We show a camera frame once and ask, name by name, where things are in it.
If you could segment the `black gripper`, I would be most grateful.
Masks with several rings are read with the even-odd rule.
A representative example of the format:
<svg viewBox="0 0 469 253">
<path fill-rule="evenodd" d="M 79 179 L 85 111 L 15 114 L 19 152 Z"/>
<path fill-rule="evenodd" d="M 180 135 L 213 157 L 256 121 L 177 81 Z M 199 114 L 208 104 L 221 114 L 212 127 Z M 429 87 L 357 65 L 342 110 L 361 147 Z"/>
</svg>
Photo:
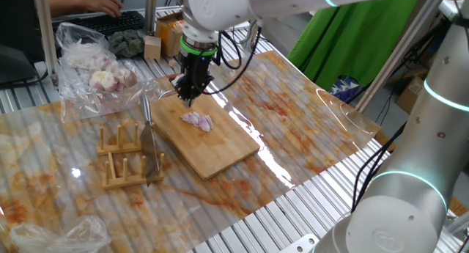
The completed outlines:
<svg viewBox="0 0 469 253">
<path fill-rule="evenodd" d="M 184 75 L 174 77 L 171 84 L 177 92 L 178 98 L 182 101 L 183 106 L 191 106 L 192 78 L 195 77 L 193 79 L 195 89 L 193 98 L 198 98 L 200 95 L 204 94 L 207 86 L 214 79 L 208 70 L 212 57 L 199 57 L 195 54 L 179 54 L 179 61 L 181 62 L 181 73 Z"/>
</svg>

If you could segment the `person's hand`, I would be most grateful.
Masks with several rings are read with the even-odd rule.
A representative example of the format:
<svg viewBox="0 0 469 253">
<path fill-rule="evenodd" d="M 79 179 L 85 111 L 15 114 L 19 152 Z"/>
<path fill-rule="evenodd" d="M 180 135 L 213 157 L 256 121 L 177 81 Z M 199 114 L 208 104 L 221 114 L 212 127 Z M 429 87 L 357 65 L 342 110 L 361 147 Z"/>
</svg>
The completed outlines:
<svg viewBox="0 0 469 253">
<path fill-rule="evenodd" d="M 122 15 L 123 4 L 119 0 L 80 0 L 81 6 L 90 12 L 103 12 L 112 18 Z"/>
</svg>

